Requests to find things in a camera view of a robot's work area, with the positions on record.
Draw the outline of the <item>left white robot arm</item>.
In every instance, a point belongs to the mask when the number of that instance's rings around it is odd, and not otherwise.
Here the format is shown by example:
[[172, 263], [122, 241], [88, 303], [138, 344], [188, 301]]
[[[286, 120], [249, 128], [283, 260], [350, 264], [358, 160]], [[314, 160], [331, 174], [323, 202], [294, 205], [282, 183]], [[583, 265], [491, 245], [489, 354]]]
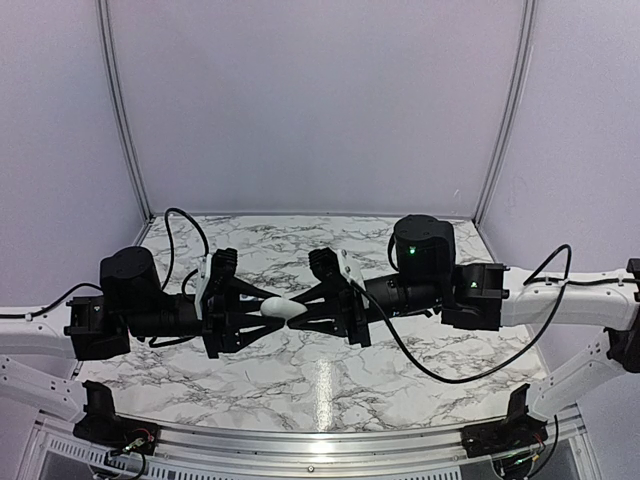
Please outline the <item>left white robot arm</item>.
[[33, 401], [40, 409], [89, 431], [106, 445], [119, 444], [127, 430], [111, 390], [99, 382], [74, 383], [17, 366], [13, 354], [58, 356], [82, 362], [130, 352], [133, 338], [162, 339], [167, 346], [200, 338], [211, 358], [236, 353], [283, 328], [283, 318], [262, 303], [273, 294], [237, 278], [232, 248], [207, 254], [192, 295], [169, 294], [152, 253], [127, 247], [100, 263], [94, 296], [74, 290], [33, 312], [1, 315], [1, 393]]

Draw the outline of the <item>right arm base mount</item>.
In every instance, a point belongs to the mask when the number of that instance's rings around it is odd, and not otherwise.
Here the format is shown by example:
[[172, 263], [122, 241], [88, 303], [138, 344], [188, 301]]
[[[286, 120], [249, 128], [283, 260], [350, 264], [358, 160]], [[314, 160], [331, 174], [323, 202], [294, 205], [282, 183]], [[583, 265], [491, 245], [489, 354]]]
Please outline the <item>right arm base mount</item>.
[[529, 417], [483, 422], [463, 427], [461, 445], [468, 458], [490, 456], [498, 479], [533, 479], [555, 454], [560, 422]]

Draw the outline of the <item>white earbud charging case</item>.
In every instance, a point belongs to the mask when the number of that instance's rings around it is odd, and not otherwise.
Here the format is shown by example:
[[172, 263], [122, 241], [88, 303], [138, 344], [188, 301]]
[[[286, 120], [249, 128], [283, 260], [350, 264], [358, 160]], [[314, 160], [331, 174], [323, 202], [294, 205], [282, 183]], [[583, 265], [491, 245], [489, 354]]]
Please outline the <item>white earbud charging case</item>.
[[280, 318], [285, 321], [307, 311], [308, 308], [304, 304], [283, 297], [265, 299], [260, 306], [262, 316]]

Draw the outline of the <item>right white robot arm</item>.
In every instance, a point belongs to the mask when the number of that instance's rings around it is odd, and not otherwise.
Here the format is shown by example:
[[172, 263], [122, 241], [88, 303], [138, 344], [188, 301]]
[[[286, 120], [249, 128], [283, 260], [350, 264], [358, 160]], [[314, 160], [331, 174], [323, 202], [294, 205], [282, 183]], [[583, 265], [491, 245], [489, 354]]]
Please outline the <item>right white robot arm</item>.
[[511, 291], [503, 305], [500, 332], [471, 332], [441, 324], [440, 318], [397, 320], [403, 341], [418, 361], [455, 380], [454, 397], [440, 402], [435, 414], [445, 420], [484, 419], [501, 413], [507, 390], [525, 387], [527, 411], [501, 419], [495, 438], [515, 448], [534, 431], [534, 419], [546, 421], [585, 394], [624, 374], [607, 357], [609, 334], [631, 325], [638, 305], [633, 286], [620, 283], [620, 270], [575, 274], [569, 283], [551, 276], [525, 284], [527, 271], [512, 268], [505, 279]]

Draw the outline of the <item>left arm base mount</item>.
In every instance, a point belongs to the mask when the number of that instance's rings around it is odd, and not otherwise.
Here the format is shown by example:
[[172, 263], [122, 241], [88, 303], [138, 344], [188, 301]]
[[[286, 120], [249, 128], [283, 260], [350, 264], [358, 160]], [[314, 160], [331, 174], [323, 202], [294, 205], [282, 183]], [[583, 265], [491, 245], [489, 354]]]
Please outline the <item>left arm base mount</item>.
[[159, 433], [160, 426], [156, 423], [120, 416], [113, 419], [86, 416], [73, 427], [76, 438], [108, 448], [104, 466], [113, 466], [114, 460], [124, 456], [133, 455], [139, 460], [133, 475], [96, 473], [99, 479], [141, 479], [147, 470], [147, 457], [155, 452]]

